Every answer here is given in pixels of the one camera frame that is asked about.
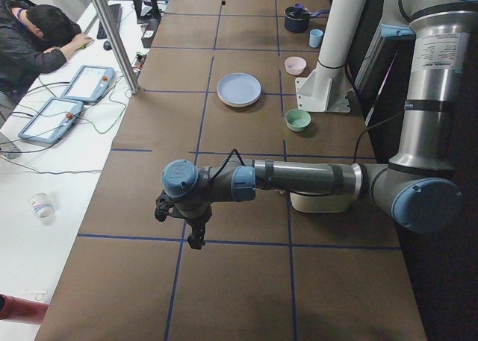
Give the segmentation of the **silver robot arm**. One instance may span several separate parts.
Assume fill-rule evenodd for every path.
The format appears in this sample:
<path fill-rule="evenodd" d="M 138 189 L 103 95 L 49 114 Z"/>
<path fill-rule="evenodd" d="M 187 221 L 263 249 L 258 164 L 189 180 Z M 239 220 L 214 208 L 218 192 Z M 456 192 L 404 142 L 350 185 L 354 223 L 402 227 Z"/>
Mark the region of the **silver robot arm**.
<path fill-rule="evenodd" d="M 231 151 L 218 167 L 168 163 L 155 218 L 183 219 L 189 246 L 205 243 L 214 202 L 251 201 L 278 189 L 328 205 L 368 195 L 398 225 L 431 233 L 459 218 L 462 194 L 447 159 L 456 99 L 477 0 L 384 0 L 380 33 L 415 42 L 397 153 L 386 164 L 310 164 L 243 160 Z"/>

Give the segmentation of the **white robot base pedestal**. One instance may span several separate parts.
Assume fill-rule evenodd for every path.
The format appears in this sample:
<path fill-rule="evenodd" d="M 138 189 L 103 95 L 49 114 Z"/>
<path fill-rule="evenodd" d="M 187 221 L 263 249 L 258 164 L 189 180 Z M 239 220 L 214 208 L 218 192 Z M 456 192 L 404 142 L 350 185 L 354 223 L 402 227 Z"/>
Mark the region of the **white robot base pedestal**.
<path fill-rule="evenodd" d="M 367 0 L 332 0 L 315 69 L 297 78 L 297 106 L 309 113 L 349 113 L 344 66 Z"/>

